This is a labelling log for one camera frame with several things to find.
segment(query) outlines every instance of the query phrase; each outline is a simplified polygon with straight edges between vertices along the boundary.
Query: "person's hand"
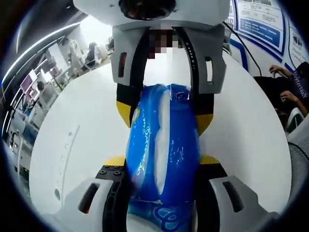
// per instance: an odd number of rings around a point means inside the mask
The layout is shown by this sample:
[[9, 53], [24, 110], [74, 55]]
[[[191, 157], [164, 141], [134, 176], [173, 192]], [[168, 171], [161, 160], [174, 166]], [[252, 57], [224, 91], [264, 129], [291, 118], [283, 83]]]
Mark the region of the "person's hand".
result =
[[270, 66], [270, 68], [269, 68], [270, 73], [277, 73], [281, 70], [282, 70], [282, 68], [280, 66], [274, 65], [274, 64], [272, 66]]
[[285, 100], [287, 99], [287, 100], [290, 100], [292, 102], [298, 101], [298, 98], [293, 93], [291, 93], [290, 91], [284, 91], [283, 93], [280, 94], [280, 96], [283, 99], [285, 99]]

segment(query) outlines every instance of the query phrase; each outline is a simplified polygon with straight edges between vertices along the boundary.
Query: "plastic wrapper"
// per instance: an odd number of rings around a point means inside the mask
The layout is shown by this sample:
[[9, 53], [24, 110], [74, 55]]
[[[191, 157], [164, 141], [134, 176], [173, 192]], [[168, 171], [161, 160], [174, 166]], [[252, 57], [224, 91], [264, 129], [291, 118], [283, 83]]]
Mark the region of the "plastic wrapper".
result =
[[135, 188], [129, 213], [163, 231], [188, 231], [199, 160], [189, 90], [174, 84], [144, 87], [126, 151]]

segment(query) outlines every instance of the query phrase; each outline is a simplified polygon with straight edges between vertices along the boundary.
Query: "office desk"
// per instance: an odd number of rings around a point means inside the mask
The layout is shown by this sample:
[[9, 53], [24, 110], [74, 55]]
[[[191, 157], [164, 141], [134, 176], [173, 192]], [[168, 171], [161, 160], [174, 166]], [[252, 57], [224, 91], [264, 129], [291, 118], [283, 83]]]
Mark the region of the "office desk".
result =
[[[145, 84], [190, 85], [183, 49], [156, 57], [161, 59], [147, 62]], [[201, 153], [218, 158], [228, 174], [258, 194], [266, 210], [280, 212], [291, 187], [285, 133], [254, 79], [225, 52], [223, 57], [228, 64], [225, 82], [215, 96], [214, 119], [200, 137]], [[125, 154], [128, 134], [116, 108], [110, 64], [70, 82], [48, 112], [34, 145], [29, 186], [35, 207], [55, 213], [72, 189], [96, 176], [104, 161]]]

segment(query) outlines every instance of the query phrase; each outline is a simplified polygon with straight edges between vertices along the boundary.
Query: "poster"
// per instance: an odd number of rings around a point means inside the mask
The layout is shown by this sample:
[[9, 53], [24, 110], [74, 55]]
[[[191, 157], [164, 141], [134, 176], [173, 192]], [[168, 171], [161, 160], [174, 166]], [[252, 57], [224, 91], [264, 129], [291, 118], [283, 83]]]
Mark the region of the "poster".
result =
[[298, 34], [296, 27], [289, 20], [289, 54], [294, 68], [297, 68], [302, 62], [309, 62], [309, 54], [305, 43]]
[[284, 52], [284, 17], [276, 0], [237, 0], [239, 31]]
[[235, 6], [233, 5], [234, 0], [230, 0], [230, 11], [228, 13], [228, 17], [225, 20], [226, 23], [233, 25], [232, 28], [234, 30], [237, 29], [236, 27], [236, 12], [235, 12]]

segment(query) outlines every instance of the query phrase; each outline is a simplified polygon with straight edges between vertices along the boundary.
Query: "blue packaged bag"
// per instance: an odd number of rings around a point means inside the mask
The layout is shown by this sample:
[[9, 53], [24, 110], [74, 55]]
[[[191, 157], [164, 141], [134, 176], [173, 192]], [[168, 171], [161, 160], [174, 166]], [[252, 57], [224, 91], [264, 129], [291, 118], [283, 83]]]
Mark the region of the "blue packaged bag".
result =
[[174, 84], [144, 87], [126, 151], [134, 185], [128, 213], [163, 231], [188, 231], [199, 160], [189, 90]]

